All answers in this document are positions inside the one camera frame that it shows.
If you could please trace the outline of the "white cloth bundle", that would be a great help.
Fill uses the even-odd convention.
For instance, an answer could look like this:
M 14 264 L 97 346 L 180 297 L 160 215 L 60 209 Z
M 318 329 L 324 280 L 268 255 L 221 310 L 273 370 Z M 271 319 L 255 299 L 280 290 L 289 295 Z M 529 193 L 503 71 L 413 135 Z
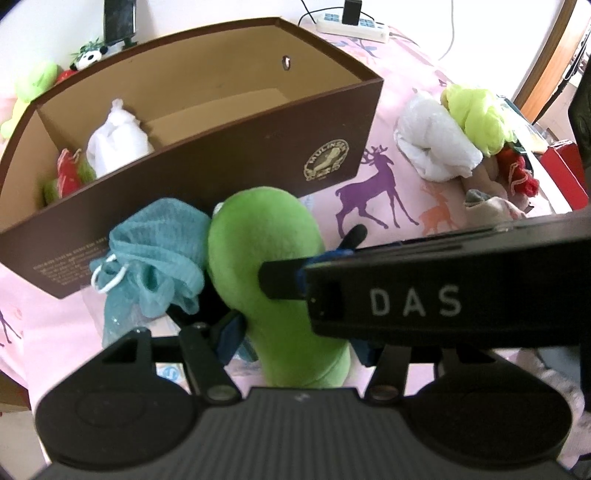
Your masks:
M 418 95 L 407 103 L 394 139 L 419 176 L 430 182 L 469 178 L 484 158 L 448 110 L 429 96 Z

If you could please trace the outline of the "black charger plug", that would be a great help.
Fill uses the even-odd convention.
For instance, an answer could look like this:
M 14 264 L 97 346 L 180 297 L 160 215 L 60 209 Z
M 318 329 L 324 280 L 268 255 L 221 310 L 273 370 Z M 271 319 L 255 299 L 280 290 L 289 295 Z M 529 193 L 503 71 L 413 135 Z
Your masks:
M 362 0 L 345 0 L 342 7 L 342 24 L 356 26 L 362 14 Z

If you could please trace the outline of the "white mesh bath sponge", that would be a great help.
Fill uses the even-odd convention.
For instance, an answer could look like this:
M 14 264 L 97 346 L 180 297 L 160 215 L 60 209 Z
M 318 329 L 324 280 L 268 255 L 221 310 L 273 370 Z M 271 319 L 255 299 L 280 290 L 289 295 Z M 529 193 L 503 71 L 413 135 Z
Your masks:
M 96 178 L 104 177 L 154 151 L 139 120 L 124 109 L 123 100 L 112 101 L 105 122 L 90 136 L 86 159 Z

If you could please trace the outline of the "beige plush toy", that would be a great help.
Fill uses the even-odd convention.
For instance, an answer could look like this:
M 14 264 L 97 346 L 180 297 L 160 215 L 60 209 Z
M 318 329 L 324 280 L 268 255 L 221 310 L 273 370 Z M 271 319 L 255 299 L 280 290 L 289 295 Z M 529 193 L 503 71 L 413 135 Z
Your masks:
M 496 157 L 485 158 L 461 179 L 465 190 L 464 207 L 471 227 L 491 226 L 511 220 L 522 220 L 532 209 L 530 197 L 512 196 L 499 175 Z

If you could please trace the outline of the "teal mesh bath sponge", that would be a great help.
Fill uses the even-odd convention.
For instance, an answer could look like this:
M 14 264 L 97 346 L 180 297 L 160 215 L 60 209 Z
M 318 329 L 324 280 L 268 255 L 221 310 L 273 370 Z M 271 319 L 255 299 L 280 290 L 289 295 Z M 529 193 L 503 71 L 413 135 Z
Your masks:
M 102 344 L 166 314 L 193 315 L 205 287 L 211 216 L 178 199 L 162 198 L 108 235 L 108 252 L 89 264 L 90 285 L 105 296 Z

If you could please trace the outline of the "green yellow plush toy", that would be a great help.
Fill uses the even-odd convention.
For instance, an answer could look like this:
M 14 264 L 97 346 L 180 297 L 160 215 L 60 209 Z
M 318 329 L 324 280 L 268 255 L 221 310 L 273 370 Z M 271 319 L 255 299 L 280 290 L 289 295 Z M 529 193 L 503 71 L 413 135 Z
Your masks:
M 37 69 L 17 84 L 10 115 L 1 121 L 2 141 L 7 141 L 12 136 L 31 102 L 56 84 L 59 73 L 60 67 L 55 63 L 50 63 L 43 68 Z

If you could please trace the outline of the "panda plush toy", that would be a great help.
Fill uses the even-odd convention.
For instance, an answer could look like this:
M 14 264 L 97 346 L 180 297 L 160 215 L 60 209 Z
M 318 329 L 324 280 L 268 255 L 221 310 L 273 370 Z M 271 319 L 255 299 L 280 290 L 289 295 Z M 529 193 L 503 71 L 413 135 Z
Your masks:
M 82 45 L 77 53 L 73 55 L 70 69 L 81 71 L 90 65 L 100 61 L 108 52 L 108 47 L 100 39 L 89 41 Z

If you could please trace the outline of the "red mesh bath sponge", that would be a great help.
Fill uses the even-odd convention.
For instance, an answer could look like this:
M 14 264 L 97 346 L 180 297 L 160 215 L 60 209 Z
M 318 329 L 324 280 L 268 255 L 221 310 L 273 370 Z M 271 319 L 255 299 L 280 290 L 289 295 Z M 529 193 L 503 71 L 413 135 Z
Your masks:
M 59 198 L 69 196 L 83 186 L 78 173 L 80 153 L 80 149 L 71 152 L 64 148 L 57 159 L 57 192 Z

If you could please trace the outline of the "white power strip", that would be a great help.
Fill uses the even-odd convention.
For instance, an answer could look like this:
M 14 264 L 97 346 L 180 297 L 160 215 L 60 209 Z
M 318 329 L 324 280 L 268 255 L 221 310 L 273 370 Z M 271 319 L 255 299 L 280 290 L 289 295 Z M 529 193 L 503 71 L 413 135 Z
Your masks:
M 318 32 L 331 35 L 353 37 L 384 43 L 389 32 L 381 24 L 370 18 L 361 17 L 358 24 L 349 25 L 342 22 L 342 15 L 338 12 L 322 12 L 315 16 Z

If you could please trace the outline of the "brown cardboard box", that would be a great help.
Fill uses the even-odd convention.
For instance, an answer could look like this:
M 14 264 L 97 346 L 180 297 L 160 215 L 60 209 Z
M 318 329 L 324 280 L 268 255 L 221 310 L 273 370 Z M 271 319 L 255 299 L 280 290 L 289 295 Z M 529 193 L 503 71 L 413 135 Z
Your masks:
M 188 30 L 130 48 L 35 99 L 1 159 L 1 262 L 64 298 L 90 277 L 109 232 L 172 197 L 211 212 L 235 192 L 297 197 L 355 177 L 382 78 L 280 18 Z M 42 188 L 63 149 L 84 148 L 114 100 L 153 151 L 51 205 Z

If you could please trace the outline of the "red plush toy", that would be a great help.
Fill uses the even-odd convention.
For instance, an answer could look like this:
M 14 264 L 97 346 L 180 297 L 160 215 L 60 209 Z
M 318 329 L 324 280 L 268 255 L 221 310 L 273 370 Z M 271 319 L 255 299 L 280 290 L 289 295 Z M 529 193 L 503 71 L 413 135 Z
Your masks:
M 59 84 L 61 82 L 63 82 L 64 80 L 70 78 L 71 76 L 75 75 L 76 71 L 75 70 L 64 70 L 61 73 L 58 74 L 57 78 L 56 78 L 56 83 Z

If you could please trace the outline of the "neon yellow cloth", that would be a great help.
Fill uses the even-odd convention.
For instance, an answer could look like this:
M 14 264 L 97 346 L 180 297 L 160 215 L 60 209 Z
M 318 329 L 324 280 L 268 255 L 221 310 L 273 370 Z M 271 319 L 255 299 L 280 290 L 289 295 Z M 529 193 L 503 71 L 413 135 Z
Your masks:
M 502 111 L 502 101 L 491 91 L 453 84 L 442 92 L 441 102 L 485 157 L 498 154 L 506 143 L 516 141 Z

